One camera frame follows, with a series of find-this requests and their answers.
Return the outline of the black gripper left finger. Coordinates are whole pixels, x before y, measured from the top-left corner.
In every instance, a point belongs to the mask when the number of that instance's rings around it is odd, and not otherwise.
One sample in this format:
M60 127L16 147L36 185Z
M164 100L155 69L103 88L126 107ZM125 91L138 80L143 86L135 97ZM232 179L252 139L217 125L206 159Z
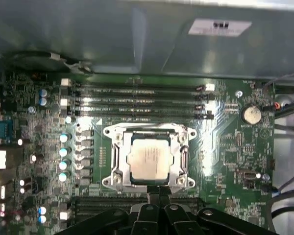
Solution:
M160 214L160 187L148 186L147 204L127 213L112 208L60 232L61 235L156 235Z

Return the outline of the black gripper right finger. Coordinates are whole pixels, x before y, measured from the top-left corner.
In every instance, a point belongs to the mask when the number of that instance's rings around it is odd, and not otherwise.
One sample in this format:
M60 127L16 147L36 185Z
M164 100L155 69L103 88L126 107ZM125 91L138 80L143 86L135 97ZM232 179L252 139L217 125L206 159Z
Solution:
M181 205L171 203L170 187L159 187L159 201L174 235L274 235L242 219L213 208L202 208L196 215Z

